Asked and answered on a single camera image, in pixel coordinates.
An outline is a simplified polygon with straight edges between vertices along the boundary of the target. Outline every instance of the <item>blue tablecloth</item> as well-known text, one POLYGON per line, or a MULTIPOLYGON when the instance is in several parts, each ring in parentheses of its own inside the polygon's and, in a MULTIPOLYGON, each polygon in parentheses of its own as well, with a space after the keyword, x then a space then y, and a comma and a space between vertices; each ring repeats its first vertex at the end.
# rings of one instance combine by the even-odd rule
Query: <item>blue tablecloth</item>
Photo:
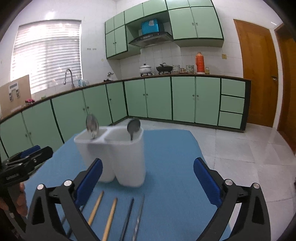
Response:
MULTIPOLYGON (((27 182, 27 202, 30 205, 35 189, 43 183, 47 187, 61 185, 67 179, 86 169, 74 137, 68 140, 27 182)), ((210 204, 193 171, 195 158, 202 157, 201 150, 191 132, 185 130, 153 130, 144 132, 146 178, 140 188, 127 188, 115 179, 111 183, 98 183, 93 190, 83 215, 88 220, 93 206, 105 191, 92 224, 96 235, 102 239, 113 199, 118 198, 109 240, 118 240, 131 198, 135 198, 128 225, 126 240, 131 240, 136 217, 145 194, 145 203, 139 227, 138 240, 196 240, 216 211, 210 204)), ((57 205, 60 217, 61 205, 57 205)), ((227 226, 221 240, 229 237, 227 226)))

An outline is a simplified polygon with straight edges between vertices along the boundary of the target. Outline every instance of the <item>range hood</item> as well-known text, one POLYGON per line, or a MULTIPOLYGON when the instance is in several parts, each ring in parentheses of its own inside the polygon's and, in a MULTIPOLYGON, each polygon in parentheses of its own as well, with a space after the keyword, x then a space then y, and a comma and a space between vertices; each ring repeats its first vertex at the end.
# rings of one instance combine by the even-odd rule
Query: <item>range hood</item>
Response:
POLYGON ((174 39, 168 32, 155 32, 137 37, 130 44, 145 48, 171 41, 174 39))

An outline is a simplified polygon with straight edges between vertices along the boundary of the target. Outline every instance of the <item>gooseneck faucet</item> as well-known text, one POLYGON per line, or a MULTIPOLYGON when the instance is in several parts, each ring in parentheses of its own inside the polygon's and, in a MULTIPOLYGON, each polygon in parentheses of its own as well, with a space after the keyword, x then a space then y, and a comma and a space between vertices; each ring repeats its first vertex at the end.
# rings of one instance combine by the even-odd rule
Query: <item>gooseneck faucet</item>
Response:
POLYGON ((64 81, 64 85, 66 84, 66 77, 67 77, 67 72, 68 70, 70 71, 70 74, 71 74, 71 82, 72 82, 72 89, 74 89, 74 83, 73 83, 73 75, 72 75, 72 71, 71 69, 67 69, 66 72, 65 72, 65 81, 64 81))

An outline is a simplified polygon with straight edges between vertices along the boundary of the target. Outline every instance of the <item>window blind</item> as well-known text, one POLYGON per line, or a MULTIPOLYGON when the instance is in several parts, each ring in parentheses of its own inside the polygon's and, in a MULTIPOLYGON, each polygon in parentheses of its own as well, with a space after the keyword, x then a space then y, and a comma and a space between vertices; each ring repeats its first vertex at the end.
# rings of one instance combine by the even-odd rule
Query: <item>window blind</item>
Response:
POLYGON ((74 80, 81 79, 80 37, 79 20, 49 20, 19 26, 10 81, 29 74, 33 94, 63 84, 66 69, 71 69, 74 80))

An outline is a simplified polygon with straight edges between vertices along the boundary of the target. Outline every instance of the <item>metal spoon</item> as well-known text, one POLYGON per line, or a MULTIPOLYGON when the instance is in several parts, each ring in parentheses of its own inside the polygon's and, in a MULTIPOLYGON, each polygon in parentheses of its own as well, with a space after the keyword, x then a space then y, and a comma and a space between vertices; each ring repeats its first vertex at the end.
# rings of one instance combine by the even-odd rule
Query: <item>metal spoon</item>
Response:
POLYGON ((131 135, 131 141, 133 140, 134 132, 138 132, 141 127, 141 122, 137 119, 133 119, 128 123, 127 130, 131 135))
POLYGON ((92 133, 93 139, 95 139, 99 133, 99 123, 93 114, 88 114, 86 117, 86 129, 88 132, 92 133))

